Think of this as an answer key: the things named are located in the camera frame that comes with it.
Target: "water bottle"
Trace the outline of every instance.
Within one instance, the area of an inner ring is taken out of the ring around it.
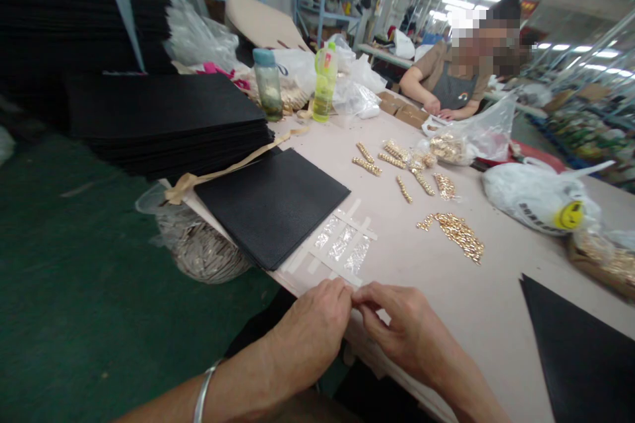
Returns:
[[[256,73],[260,104],[268,121],[277,122],[282,119],[282,97],[280,96],[280,77],[276,59],[271,50],[254,48],[253,69]]]
[[[330,42],[328,47],[322,48],[317,52],[316,73],[316,98],[313,103],[313,119],[318,122],[327,122],[329,111],[333,104],[333,91],[337,80],[335,43]]]

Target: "gray apron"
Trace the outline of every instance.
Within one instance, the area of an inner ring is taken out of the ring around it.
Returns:
[[[472,98],[478,75],[474,75],[472,79],[452,77],[448,74],[450,62],[443,63],[443,73],[432,93],[441,103],[441,109],[461,109]]]

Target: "silver bracelet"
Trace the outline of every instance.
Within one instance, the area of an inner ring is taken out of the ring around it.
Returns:
[[[202,423],[203,421],[203,408],[205,406],[205,396],[207,395],[207,387],[210,384],[210,379],[212,375],[218,368],[218,366],[225,359],[219,359],[214,362],[210,368],[208,368],[205,372],[205,380],[203,381],[203,386],[200,388],[200,393],[198,394],[198,401],[196,402],[196,408],[194,410],[194,423]]]

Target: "plastic bag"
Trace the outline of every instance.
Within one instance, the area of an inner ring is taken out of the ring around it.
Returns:
[[[601,215],[578,178],[613,163],[561,174],[546,164],[501,164],[483,174],[483,185],[488,200],[507,215],[548,235],[564,236]]]
[[[337,70],[340,73],[349,74],[351,72],[351,65],[355,61],[357,55],[351,49],[349,44],[346,42],[346,38],[341,33],[336,33],[332,37],[330,37],[325,46],[328,43],[335,43],[335,53],[337,53]]]
[[[281,77],[288,77],[311,96],[316,91],[316,56],[302,50],[273,50]]]
[[[455,165],[470,165],[476,157],[506,161],[515,105],[515,96],[507,95],[481,114],[433,131],[430,150]]]
[[[2,126],[0,126],[0,165],[8,161],[13,155],[15,141],[11,134]]]
[[[359,59],[352,62],[349,79],[367,87],[375,94],[379,94],[386,89],[387,81],[370,68],[368,55],[366,54],[361,55]]]
[[[202,18],[187,0],[170,0],[167,22],[173,59],[186,66],[214,62],[228,73],[240,63],[236,58],[238,36],[210,19]]]
[[[338,79],[333,92],[333,108],[350,124],[355,118],[369,119],[379,115],[382,99],[370,89],[349,79]]]
[[[400,58],[412,59],[415,56],[415,46],[405,33],[395,30],[395,46],[390,51]]]

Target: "yellow smiley label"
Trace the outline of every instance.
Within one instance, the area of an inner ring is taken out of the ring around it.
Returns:
[[[584,205],[579,200],[566,204],[554,218],[556,227],[566,230],[578,228],[583,221]]]

